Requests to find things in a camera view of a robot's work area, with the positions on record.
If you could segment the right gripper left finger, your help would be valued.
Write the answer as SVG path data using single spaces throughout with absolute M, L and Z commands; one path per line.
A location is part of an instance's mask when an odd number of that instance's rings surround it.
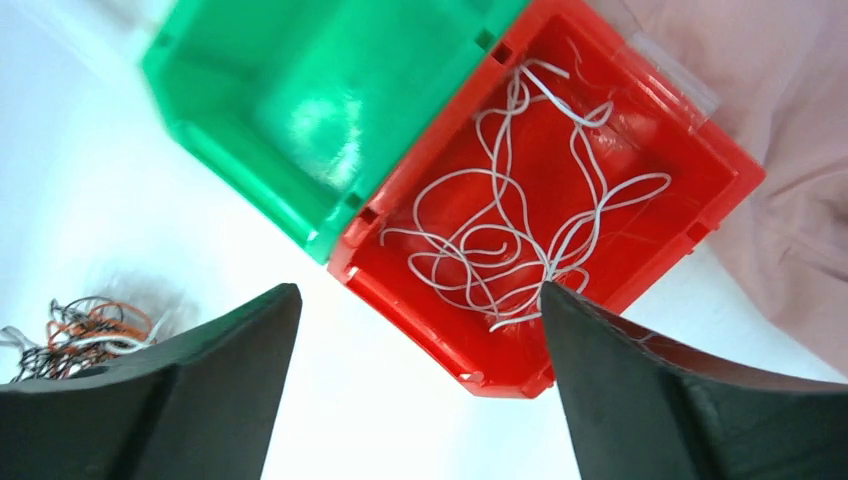
M 5 479 L 257 479 L 302 311 L 281 284 L 63 380 L 1 388 Z

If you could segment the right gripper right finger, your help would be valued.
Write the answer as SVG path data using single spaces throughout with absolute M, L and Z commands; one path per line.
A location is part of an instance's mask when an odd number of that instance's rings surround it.
M 547 349 L 585 479 L 843 479 L 847 388 L 690 347 L 563 286 Z

